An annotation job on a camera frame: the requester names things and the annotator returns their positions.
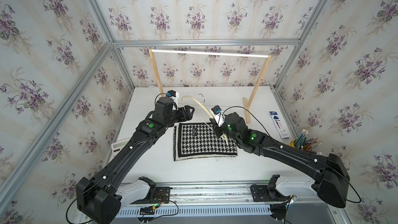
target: black cable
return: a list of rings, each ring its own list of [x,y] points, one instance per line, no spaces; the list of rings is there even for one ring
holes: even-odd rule
[[[97,186],[97,184],[100,183],[102,180],[103,180],[103,179],[99,180],[96,184],[94,184],[94,186],[92,186],[91,188],[89,188],[89,189],[86,190],[85,192],[81,193],[78,197],[76,197],[76,199],[74,199],[74,200],[69,204],[69,207],[68,207],[68,209],[67,209],[67,212],[65,213],[65,217],[67,218],[67,222],[68,222],[69,224],[77,224],[77,223],[72,223],[72,222],[70,222],[69,219],[68,219],[68,211],[69,211],[70,207],[72,206],[72,204],[73,204],[79,197],[81,197],[84,193],[86,193],[87,191],[91,190],[93,187]],[[86,223],[88,223],[88,222],[90,222],[90,221],[92,221],[92,220],[89,220],[89,221],[83,222],[83,223],[79,223],[79,224],[86,224]]]
[[[289,209],[290,202],[291,202],[292,198],[293,198],[293,196],[290,197],[289,202],[287,203],[286,214],[285,214],[285,219],[283,220],[283,224],[285,224],[285,222],[286,222],[287,210]]]
[[[134,143],[133,146],[136,145],[136,144],[141,144],[141,143],[143,143],[144,140],[149,139],[149,138],[151,138],[151,137],[152,137],[152,136],[147,137],[147,138],[144,138],[144,139],[141,139],[140,141]],[[119,161],[118,161],[117,163],[115,163],[115,164],[113,165],[113,167],[105,174],[105,176],[107,176],[107,175],[109,174],[109,172],[113,170],[113,168],[115,167],[115,165],[117,165],[117,164],[120,162],[120,159],[119,159]],[[92,221],[92,220],[89,220],[89,221],[83,222],[83,223],[73,223],[73,222],[70,222],[69,219],[68,219],[68,211],[69,211],[70,207],[72,206],[72,204],[73,204],[79,197],[81,197],[82,195],[84,195],[86,192],[88,192],[89,190],[91,190],[93,187],[97,186],[97,184],[100,183],[102,180],[103,180],[103,178],[102,178],[101,180],[99,180],[96,184],[94,184],[91,188],[89,188],[88,190],[86,190],[86,191],[84,191],[83,193],[81,193],[80,195],[78,195],[78,196],[69,204],[69,207],[67,208],[67,212],[65,213],[65,217],[66,217],[67,222],[68,222],[69,224],[86,224],[86,223]]]
[[[288,202],[290,202],[290,198],[289,199],[287,199],[286,201],[284,201],[284,202],[282,202],[282,203],[279,203],[279,204],[271,204],[273,207],[278,207],[278,206],[283,206],[283,205],[286,205],[286,203],[288,203]]]
[[[177,212],[176,212],[175,214],[164,214],[164,215],[155,217],[155,218],[153,218],[153,219],[150,220],[150,221],[153,221],[153,220],[155,220],[155,219],[157,219],[157,218],[160,218],[160,217],[163,217],[163,216],[173,216],[173,215],[177,215],[178,212],[180,211],[180,209],[178,208],[178,205],[177,205],[174,201],[170,201],[170,200],[169,200],[169,202],[172,202],[172,203],[174,203],[174,204],[176,205],[176,207],[177,207]]]
[[[295,152],[295,151],[293,151],[293,150],[290,150],[290,151],[291,151],[291,152],[294,152],[294,153],[297,153],[297,154],[299,154],[299,155],[302,155],[302,154],[300,154],[300,153],[298,153],[298,152]],[[357,195],[358,198],[359,198],[359,201],[358,201],[358,202],[354,202],[354,201],[351,201],[351,200],[348,200],[348,199],[346,199],[346,201],[352,202],[352,203],[361,203],[361,202],[362,202],[362,199],[361,199],[361,197],[359,196],[358,192],[355,190],[355,188],[351,185],[351,183],[347,180],[346,177],[344,177],[342,174],[340,174],[340,172],[338,172],[337,170],[333,169],[333,168],[330,167],[329,165],[324,164],[323,162],[317,161],[317,163],[320,163],[320,164],[322,164],[322,165],[328,167],[329,169],[334,170],[334,172],[336,172],[339,176],[341,176],[341,177],[351,186],[351,188],[354,190],[354,192],[356,193],[356,195]]]
[[[249,112],[250,114],[251,114],[251,116],[253,116],[253,118],[255,118],[256,120],[257,120],[257,122],[259,122],[260,123],[260,125],[264,128],[264,130],[266,130],[266,128],[263,126],[263,124],[249,111],[249,110],[247,110],[246,108],[244,108],[244,107],[240,107],[240,108],[243,108],[243,109],[245,109],[247,112]]]
[[[155,106],[156,106],[156,99],[158,98],[158,96],[159,95],[161,95],[161,94],[164,94],[164,95],[166,95],[167,96],[167,94],[165,94],[165,93],[160,93],[160,94],[158,94],[157,96],[156,96],[156,98],[155,98]]]

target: red wire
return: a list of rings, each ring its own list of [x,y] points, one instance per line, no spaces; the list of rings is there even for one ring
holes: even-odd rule
[[[162,197],[160,196],[160,194],[157,194],[160,197],[160,203],[159,206],[162,204]]]
[[[163,195],[164,195],[164,202],[166,203],[166,194],[165,194],[164,192],[160,192],[159,195],[160,195],[160,194],[163,194]]]

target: white rack bar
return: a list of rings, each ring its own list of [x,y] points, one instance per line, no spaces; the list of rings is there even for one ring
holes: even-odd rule
[[[217,52],[203,52],[203,51],[184,51],[184,50],[155,50],[152,52],[160,53],[176,53],[176,54],[196,54],[196,55],[213,55],[213,56],[244,56],[244,57],[263,57],[268,58],[268,55],[255,55],[255,54],[239,54],[239,53],[217,53]]]

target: black and white knit fabric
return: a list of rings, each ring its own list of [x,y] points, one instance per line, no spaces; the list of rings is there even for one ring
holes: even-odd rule
[[[205,123],[180,123],[174,127],[174,161],[202,157],[236,157],[235,143],[217,138]]]

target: wooden rack leg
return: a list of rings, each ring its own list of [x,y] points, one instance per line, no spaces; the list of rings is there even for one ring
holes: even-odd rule
[[[256,95],[258,87],[261,84],[261,80],[263,79],[263,77],[264,77],[264,75],[266,73],[266,69],[268,67],[269,62],[271,61],[271,58],[272,58],[271,54],[269,54],[268,58],[264,61],[263,67],[261,68],[261,72],[258,75],[256,85],[254,86],[253,91],[251,92],[251,96],[250,96],[249,101],[248,101],[248,99],[243,98],[243,107],[246,108],[249,111],[250,111],[251,103],[253,102],[253,99],[254,99],[254,96]],[[245,117],[246,117],[246,123],[247,124],[250,123],[251,122],[251,118],[250,118],[250,113],[249,112],[245,111]]]
[[[243,97],[243,107],[246,108],[247,110],[249,110],[248,108],[248,99]],[[251,119],[250,119],[250,113],[245,111],[245,117],[246,117],[246,123],[250,123]]]
[[[159,92],[163,93],[162,82],[160,81],[158,66],[156,65],[155,55],[152,52],[152,48],[148,49],[150,60],[152,62],[153,71],[155,72],[156,82],[158,83]]]

